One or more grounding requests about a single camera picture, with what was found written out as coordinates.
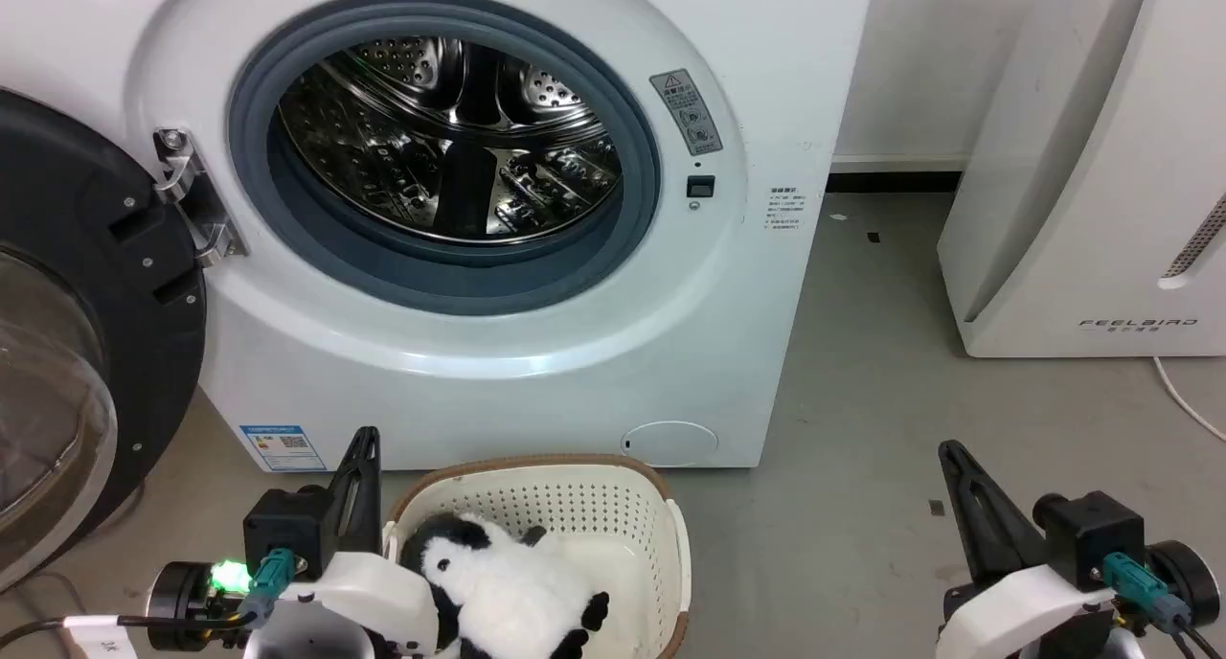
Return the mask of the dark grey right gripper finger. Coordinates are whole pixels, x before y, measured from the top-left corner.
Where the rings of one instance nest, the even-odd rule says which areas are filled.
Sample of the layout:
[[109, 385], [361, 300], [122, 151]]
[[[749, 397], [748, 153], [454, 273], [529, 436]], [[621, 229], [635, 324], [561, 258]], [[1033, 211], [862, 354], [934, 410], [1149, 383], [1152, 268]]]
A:
[[942, 475], [969, 576], [975, 586], [992, 586], [1008, 574], [1042, 566], [1042, 533], [987, 474], [966, 445], [949, 440], [938, 446]]

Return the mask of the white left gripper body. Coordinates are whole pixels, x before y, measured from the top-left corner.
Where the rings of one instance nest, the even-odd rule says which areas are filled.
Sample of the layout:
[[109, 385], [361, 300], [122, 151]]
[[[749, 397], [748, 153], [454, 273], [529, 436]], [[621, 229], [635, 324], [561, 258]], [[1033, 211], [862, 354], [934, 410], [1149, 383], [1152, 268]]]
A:
[[276, 603], [277, 658], [433, 658], [439, 621], [424, 577], [373, 552], [338, 552]]

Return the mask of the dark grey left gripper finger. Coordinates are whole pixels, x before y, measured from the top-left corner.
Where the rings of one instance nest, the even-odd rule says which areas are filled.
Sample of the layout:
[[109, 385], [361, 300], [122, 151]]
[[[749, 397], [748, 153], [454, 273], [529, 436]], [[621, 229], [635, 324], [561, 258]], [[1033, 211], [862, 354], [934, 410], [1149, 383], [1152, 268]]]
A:
[[384, 521], [379, 427], [356, 429], [329, 492], [333, 496], [336, 550], [380, 554]]

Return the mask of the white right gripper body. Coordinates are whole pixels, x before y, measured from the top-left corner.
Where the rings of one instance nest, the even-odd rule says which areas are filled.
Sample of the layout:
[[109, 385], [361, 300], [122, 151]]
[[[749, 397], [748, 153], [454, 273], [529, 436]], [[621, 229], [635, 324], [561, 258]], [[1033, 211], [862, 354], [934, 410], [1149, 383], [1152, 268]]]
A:
[[937, 658], [1007, 658], [1114, 592], [1081, 592], [1056, 570], [1038, 566], [998, 581], [953, 614], [935, 644]]

